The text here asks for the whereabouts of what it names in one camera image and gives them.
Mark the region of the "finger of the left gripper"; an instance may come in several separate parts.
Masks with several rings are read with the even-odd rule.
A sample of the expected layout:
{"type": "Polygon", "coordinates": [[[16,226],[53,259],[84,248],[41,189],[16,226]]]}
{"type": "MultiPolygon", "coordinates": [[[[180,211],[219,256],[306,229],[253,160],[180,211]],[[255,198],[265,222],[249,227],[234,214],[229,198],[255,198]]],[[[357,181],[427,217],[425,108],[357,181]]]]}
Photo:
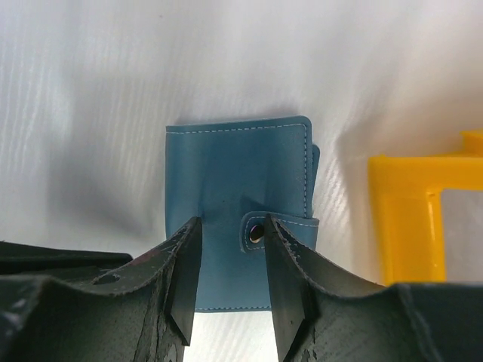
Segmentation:
{"type": "Polygon", "coordinates": [[[1,276],[95,278],[132,260],[127,253],[60,250],[1,242],[1,276]]]}

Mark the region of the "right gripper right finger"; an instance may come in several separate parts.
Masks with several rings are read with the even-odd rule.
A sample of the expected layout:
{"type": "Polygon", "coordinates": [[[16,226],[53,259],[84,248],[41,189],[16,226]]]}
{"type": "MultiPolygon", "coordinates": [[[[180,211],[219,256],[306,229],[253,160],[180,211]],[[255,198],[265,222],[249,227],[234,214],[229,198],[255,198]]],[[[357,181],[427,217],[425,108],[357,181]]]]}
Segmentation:
{"type": "Polygon", "coordinates": [[[281,361],[480,361],[478,283],[372,283],[267,216],[265,256],[281,361]]]}

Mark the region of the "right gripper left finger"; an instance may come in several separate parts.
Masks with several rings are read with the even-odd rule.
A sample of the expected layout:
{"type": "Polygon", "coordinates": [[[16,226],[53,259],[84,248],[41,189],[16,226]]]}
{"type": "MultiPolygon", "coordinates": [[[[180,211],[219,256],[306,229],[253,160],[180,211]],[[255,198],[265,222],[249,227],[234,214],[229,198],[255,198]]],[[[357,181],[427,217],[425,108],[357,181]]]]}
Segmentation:
{"type": "Polygon", "coordinates": [[[192,336],[201,220],[132,258],[95,278],[1,276],[1,359],[181,361],[192,336]]]}

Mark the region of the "orange plastic card stand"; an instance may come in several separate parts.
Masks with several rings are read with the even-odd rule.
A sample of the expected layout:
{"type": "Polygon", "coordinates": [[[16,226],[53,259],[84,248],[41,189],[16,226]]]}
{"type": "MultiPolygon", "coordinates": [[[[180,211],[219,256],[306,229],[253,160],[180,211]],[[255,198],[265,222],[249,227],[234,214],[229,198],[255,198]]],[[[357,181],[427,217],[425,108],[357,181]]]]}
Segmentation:
{"type": "Polygon", "coordinates": [[[371,212],[386,285],[446,281],[441,193],[482,189],[482,131],[461,136],[460,149],[451,153],[369,158],[371,212]]]}

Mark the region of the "blue leather card holder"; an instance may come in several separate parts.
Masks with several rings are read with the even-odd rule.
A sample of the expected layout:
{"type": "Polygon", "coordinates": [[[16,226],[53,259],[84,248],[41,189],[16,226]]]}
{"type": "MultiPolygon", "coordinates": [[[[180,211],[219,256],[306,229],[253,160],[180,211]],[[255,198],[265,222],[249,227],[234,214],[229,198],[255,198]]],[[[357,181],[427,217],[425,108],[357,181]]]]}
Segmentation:
{"type": "Polygon", "coordinates": [[[272,214],[316,246],[312,198],[320,151],[304,116],[171,125],[165,140],[165,230],[202,221],[198,312],[270,307],[263,223],[272,214]]]}

